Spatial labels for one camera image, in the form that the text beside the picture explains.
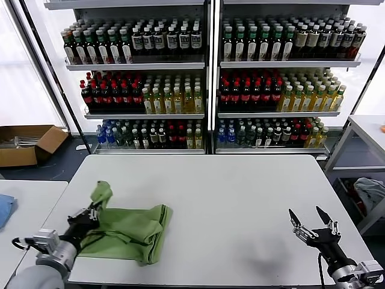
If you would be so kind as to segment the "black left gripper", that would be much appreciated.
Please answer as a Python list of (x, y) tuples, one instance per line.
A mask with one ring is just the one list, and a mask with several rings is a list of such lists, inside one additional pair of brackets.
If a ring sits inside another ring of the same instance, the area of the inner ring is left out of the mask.
[(68, 216), (69, 227), (64, 233), (67, 241), (82, 241), (89, 231), (99, 227), (100, 208), (93, 205)]

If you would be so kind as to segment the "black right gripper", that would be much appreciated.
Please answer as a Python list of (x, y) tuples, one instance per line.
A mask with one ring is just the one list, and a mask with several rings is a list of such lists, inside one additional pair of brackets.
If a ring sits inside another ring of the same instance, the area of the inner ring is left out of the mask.
[(314, 247), (320, 251), (321, 256), (327, 262), (327, 271), (329, 273), (334, 273), (338, 269), (345, 266), (356, 266), (357, 263), (353, 259), (348, 258), (339, 246), (341, 236), (338, 222), (333, 221), (331, 217), (319, 206), (316, 206), (316, 210), (322, 222), (328, 229), (324, 228), (314, 230), (318, 236), (312, 238), (312, 232), (302, 225), (298, 217), (291, 209), (288, 209), (290, 220), (294, 227), (293, 233), (300, 240), (307, 240), (306, 244), (308, 246)]

